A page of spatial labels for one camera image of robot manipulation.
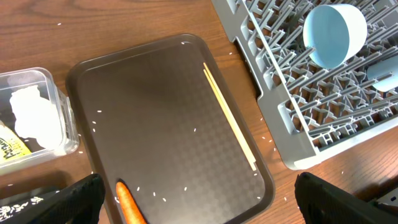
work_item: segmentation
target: dish rack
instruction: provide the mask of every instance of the dish rack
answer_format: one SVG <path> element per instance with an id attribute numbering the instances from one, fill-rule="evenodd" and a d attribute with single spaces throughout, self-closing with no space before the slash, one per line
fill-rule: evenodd
<path id="1" fill-rule="evenodd" d="M 398 92 L 380 92 L 370 65 L 398 55 L 391 37 L 398 24 L 382 21 L 398 4 L 375 10 L 376 0 L 212 0 L 229 41 L 237 42 L 261 94 L 257 99 L 284 164 L 308 169 L 398 125 Z M 363 48 L 326 70 L 303 46 L 303 23 L 321 4 L 352 4 L 364 14 Z"/>

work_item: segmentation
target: wooden surface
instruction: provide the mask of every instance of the wooden surface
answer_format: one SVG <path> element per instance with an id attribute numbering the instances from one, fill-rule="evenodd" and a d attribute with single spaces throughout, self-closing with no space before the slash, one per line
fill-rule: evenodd
<path id="1" fill-rule="evenodd" d="M 274 151 L 250 73 L 228 42 L 210 0 L 0 1 L 0 72 L 44 67 L 66 93 L 65 78 L 76 63 L 181 33 L 196 34 L 208 44 L 275 180 L 274 203 L 251 223 L 303 223 L 294 197 L 301 172 L 286 168 Z M 369 200 L 398 180 L 396 131 L 307 171 Z M 73 154 L 0 177 L 0 198 L 44 185 L 65 187 L 90 173 L 81 144 Z M 100 223 L 108 222 L 103 211 Z"/>

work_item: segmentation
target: plastic container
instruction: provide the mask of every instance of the plastic container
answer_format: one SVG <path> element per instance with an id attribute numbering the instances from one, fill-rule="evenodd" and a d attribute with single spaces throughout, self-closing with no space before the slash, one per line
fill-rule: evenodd
<path id="1" fill-rule="evenodd" d="M 15 159 L 2 158 L 0 175 L 70 154 L 79 145 L 69 99 L 44 68 L 0 74 L 0 120 L 31 152 Z"/>

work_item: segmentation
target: carrot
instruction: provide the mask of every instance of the carrot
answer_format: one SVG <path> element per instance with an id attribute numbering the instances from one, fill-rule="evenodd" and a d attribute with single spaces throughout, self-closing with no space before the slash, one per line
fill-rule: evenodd
<path id="1" fill-rule="evenodd" d="M 116 193 L 119 197 L 120 206 L 122 207 L 127 224 L 146 224 L 129 189 L 124 183 L 118 182 L 116 184 Z"/>

